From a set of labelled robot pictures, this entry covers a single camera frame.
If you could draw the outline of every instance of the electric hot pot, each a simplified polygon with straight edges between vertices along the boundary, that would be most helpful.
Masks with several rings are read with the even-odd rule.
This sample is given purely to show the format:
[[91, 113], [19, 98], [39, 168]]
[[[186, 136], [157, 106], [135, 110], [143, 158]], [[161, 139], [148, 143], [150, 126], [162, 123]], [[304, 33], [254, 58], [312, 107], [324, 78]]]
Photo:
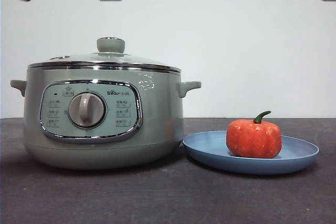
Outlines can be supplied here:
[[25, 97], [24, 145], [38, 161], [72, 169], [133, 166], [163, 157], [183, 138], [182, 98], [201, 87], [181, 70], [124, 54], [125, 42], [31, 64], [11, 86]]

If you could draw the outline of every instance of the blue plate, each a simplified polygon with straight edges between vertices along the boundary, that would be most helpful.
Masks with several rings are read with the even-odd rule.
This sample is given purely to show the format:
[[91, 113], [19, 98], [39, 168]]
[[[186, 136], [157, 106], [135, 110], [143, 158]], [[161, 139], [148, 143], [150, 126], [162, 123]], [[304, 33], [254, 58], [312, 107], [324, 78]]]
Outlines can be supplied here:
[[315, 161], [319, 148], [290, 136], [281, 136], [282, 149], [274, 158], [236, 157], [226, 146], [226, 131], [189, 135], [183, 145], [189, 156], [205, 165], [229, 172], [274, 175], [302, 170]]

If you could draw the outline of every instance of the pumpkin stem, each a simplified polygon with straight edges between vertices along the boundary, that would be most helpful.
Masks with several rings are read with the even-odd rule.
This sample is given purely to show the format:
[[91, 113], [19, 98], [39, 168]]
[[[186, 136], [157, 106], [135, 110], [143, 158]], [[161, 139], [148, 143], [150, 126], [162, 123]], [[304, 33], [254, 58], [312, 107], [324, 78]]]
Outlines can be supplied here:
[[254, 118], [253, 122], [254, 123], [261, 123], [261, 119], [263, 119], [263, 116], [268, 115], [269, 113], [271, 113], [271, 112], [268, 110], [268, 111], [265, 111], [265, 112], [257, 115], [257, 117]]

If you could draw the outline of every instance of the pumpkin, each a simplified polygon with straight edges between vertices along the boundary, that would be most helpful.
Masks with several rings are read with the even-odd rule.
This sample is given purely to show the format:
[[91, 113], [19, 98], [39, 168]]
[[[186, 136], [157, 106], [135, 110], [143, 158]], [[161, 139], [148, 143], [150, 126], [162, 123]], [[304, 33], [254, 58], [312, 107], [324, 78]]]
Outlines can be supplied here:
[[261, 121], [265, 111], [254, 120], [232, 121], [227, 128], [226, 145], [239, 157], [273, 158], [281, 151], [280, 128], [273, 123]]

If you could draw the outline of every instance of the control panel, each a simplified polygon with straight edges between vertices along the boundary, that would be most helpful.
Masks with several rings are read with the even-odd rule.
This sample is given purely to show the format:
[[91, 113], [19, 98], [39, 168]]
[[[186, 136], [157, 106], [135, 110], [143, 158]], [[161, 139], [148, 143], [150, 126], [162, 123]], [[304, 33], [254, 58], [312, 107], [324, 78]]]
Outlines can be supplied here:
[[126, 82], [73, 80], [45, 90], [40, 123], [46, 134], [64, 142], [122, 140], [142, 124], [140, 94]]

